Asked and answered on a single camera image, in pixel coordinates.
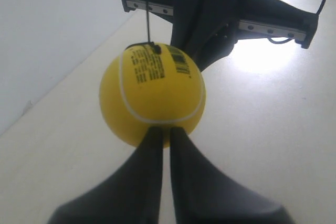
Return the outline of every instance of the tennis ball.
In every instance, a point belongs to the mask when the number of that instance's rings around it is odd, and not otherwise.
[[[205,105],[205,86],[194,61],[181,50],[155,44],[127,48],[105,71],[99,98],[103,118],[112,132],[138,146],[151,126],[164,130],[183,127],[189,134],[197,126]]]

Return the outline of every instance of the floor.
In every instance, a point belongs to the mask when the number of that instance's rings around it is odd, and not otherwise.
[[[283,0],[315,12],[321,0]],[[203,72],[204,116],[191,138],[227,175],[281,202],[297,224],[336,219],[336,0],[308,50],[240,41]],[[105,125],[98,87],[123,49],[144,41],[137,12],[0,138],[0,223],[42,224],[110,176],[134,151]],[[171,25],[152,17],[155,41]],[[175,223],[165,150],[160,223]]]

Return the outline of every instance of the barcode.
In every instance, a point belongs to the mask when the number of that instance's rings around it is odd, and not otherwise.
[[[190,69],[183,53],[174,47],[168,47],[168,50],[171,53],[172,58],[174,60],[176,71],[178,73],[184,73],[190,75]]]

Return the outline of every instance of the thin metal rod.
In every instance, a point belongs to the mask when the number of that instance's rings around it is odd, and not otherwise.
[[[150,27],[150,21],[149,21],[149,2],[146,0],[146,22],[147,22],[147,37],[148,37],[148,43],[151,42],[151,27]]]

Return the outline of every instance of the white wall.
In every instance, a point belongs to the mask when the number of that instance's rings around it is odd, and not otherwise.
[[[0,0],[0,134],[130,15],[120,0]]]

